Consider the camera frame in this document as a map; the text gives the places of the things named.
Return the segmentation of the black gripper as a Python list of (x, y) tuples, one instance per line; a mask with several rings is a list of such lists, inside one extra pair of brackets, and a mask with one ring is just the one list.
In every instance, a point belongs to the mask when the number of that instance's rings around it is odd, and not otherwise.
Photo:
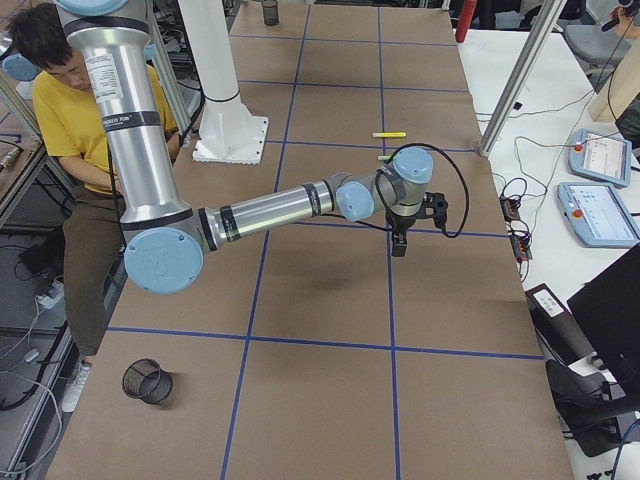
[(387, 211), (387, 223), (391, 227), (392, 257), (404, 257), (406, 255), (408, 230), (415, 224), (416, 220), (416, 215), (404, 216), (392, 210)]

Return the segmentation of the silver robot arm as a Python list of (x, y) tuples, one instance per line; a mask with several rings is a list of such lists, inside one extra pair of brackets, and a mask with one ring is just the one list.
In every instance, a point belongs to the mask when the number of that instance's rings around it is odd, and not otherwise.
[(218, 209), (193, 209), (178, 192), (144, 56), (145, 1), (60, 1), (68, 43), (92, 83), (126, 209), (125, 268), (140, 288), (172, 294), (190, 286), (207, 253), (247, 236), (339, 212), (349, 221), (385, 210), (413, 220), (426, 202), (431, 155), (410, 147), (366, 177), (325, 180)]

